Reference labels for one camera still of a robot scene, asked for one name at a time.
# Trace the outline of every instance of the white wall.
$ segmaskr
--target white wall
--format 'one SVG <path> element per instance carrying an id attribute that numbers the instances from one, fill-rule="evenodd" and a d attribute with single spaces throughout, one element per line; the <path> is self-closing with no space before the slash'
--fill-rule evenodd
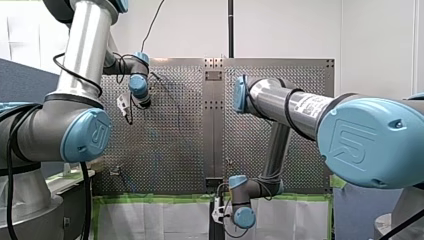
<path id="1" fill-rule="evenodd" d="M 424 91 L 422 1 L 235 0 L 235 57 L 335 58 L 336 94 L 407 97 Z M 120 52 L 141 48 L 159 3 L 130 0 L 129 13 L 112 27 Z M 37 16 L 43 19 L 39 25 Z M 5 17 L 9 25 L 38 26 L 38 43 L 5 41 Z M 0 2 L 0 57 L 58 72 L 51 57 L 63 51 L 66 34 L 42 2 Z M 6 57 L 5 42 L 11 48 Z M 228 56 L 227 0 L 165 1 L 145 52 L 151 57 Z M 37 54 L 38 60 L 30 60 Z"/>
<path id="2" fill-rule="evenodd" d="M 405 98 L 416 91 L 415 0 L 343 0 L 340 92 Z"/>
<path id="3" fill-rule="evenodd" d="M 67 39 L 67 27 L 42 2 L 0 1 L 0 58 L 58 73 L 52 58 Z"/>
<path id="4" fill-rule="evenodd" d="M 120 52 L 140 51 L 160 0 L 130 0 L 112 34 Z M 146 42 L 151 57 L 220 57 L 227 53 L 226 0 L 165 1 Z"/>
<path id="5" fill-rule="evenodd" d="M 235 57 L 334 58 L 340 82 L 340 0 L 236 0 Z"/>
<path id="6" fill-rule="evenodd" d="M 121 52 L 140 49 L 159 2 L 130 0 L 130 11 L 112 27 Z M 335 58 L 338 85 L 340 19 L 340 0 L 235 0 L 235 57 Z M 145 52 L 228 56 L 227 26 L 227 0 L 165 1 Z"/>

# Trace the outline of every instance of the black pole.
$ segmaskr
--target black pole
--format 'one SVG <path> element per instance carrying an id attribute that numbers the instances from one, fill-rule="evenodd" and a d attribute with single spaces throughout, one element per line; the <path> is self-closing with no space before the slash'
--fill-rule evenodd
<path id="1" fill-rule="evenodd" d="M 234 0 L 228 0 L 228 50 L 229 58 L 234 58 Z"/>

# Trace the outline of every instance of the perforated metal panel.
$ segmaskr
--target perforated metal panel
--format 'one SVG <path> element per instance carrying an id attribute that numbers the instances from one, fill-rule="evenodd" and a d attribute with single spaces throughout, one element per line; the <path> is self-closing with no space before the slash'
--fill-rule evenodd
<path id="1" fill-rule="evenodd" d="M 113 131 L 102 171 L 95 177 L 95 194 L 203 193 L 205 177 L 210 176 L 204 169 L 211 162 L 216 169 L 224 167 L 226 178 L 235 174 L 258 176 L 265 161 L 270 127 L 264 120 L 233 112 L 232 90 L 237 76 L 282 77 L 308 92 L 333 93 L 331 61 L 224 59 L 216 69 L 223 72 L 224 78 L 212 85 L 217 84 L 214 91 L 225 85 L 225 94 L 215 92 L 216 101 L 211 105 L 211 81 L 205 84 L 205 73 L 214 66 L 205 65 L 205 61 L 209 59 L 153 60 L 151 71 L 162 80 L 150 78 L 152 105 L 147 110 L 133 109 L 132 126 L 116 107 L 116 98 L 128 91 L 127 79 L 118 85 L 115 77 L 103 78 L 101 100 L 112 119 Z M 222 110 L 218 98 L 222 98 Z M 215 140 L 209 146 L 211 134 Z M 121 176 L 109 174 L 116 166 L 121 166 Z M 329 172 L 312 142 L 293 136 L 285 166 L 283 180 L 289 192 L 322 193 L 329 187 Z"/>
<path id="2" fill-rule="evenodd" d="M 185 66 L 156 66 L 150 70 L 152 105 L 133 108 L 129 126 L 116 107 L 116 99 L 128 91 L 128 80 L 118 85 L 104 76 L 105 105 L 113 123 L 103 171 L 96 177 L 96 194 L 120 192 L 196 193 L 204 191 L 201 60 Z M 120 176 L 109 172 L 121 166 Z"/>
<path id="3" fill-rule="evenodd" d="M 238 76 L 285 78 L 297 87 L 320 95 L 333 95 L 334 63 L 331 60 L 234 59 L 225 64 L 224 160 L 226 176 L 257 177 L 263 169 L 271 127 L 252 115 L 232 109 L 234 81 Z M 285 191 L 323 193 L 329 191 L 329 171 L 316 143 L 293 134 L 283 164 Z"/>

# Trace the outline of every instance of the green floor trim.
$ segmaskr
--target green floor trim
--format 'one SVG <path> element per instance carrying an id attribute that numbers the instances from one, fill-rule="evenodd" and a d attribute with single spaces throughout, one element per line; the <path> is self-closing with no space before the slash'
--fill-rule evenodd
<path id="1" fill-rule="evenodd" d="M 97 196 L 93 197 L 93 240 L 99 237 L 99 214 L 100 207 L 107 204 L 126 203 L 164 203 L 164 204 L 187 204 L 187 203 L 208 203 L 211 195 L 191 194 L 191 195 L 155 195 L 155 194 L 123 194 L 118 196 Z M 304 202 L 328 202 L 328 239 L 331 239 L 333 209 L 333 196 L 331 194 L 294 194 L 284 193 L 274 196 L 274 200 L 304 201 Z"/>
<path id="2" fill-rule="evenodd" d="M 93 240 L 99 239 L 99 215 L 100 215 L 100 204 L 94 204 L 93 215 L 91 220 L 91 227 L 93 229 Z"/>
<path id="3" fill-rule="evenodd" d="M 328 198 L 328 232 L 327 232 L 327 239 L 332 239 L 332 233 L 333 233 L 333 195 L 330 195 Z"/>
<path id="4" fill-rule="evenodd" d="M 274 196 L 275 200 L 292 200 L 306 202 L 329 202 L 331 194 L 292 194 L 285 193 Z M 95 204 L 117 204 L 117 203 L 207 203 L 211 201 L 211 196 L 207 194 L 192 195 L 154 195 L 154 194 L 124 194 L 119 196 L 98 196 L 94 197 Z"/>
<path id="5" fill-rule="evenodd" d="M 344 188 L 346 181 L 341 179 L 339 176 L 333 174 L 330 177 L 330 186 L 333 188 Z"/>

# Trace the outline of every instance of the logo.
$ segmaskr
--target logo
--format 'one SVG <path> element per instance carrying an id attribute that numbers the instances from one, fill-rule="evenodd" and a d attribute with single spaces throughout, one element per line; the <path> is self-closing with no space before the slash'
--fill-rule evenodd
<path id="1" fill-rule="evenodd" d="M 96 130 L 93 132 L 91 142 L 92 146 L 95 146 L 99 149 L 104 149 L 107 143 L 107 136 L 109 132 L 108 125 L 96 119 L 94 123 Z"/>
<path id="2" fill-rule="evenodd" d="M 337 120 L 330 145 L 330 156 L 350 165 L 364 161 L 373 147 L 377 133 L 374 128 L 346 120 Z"/>

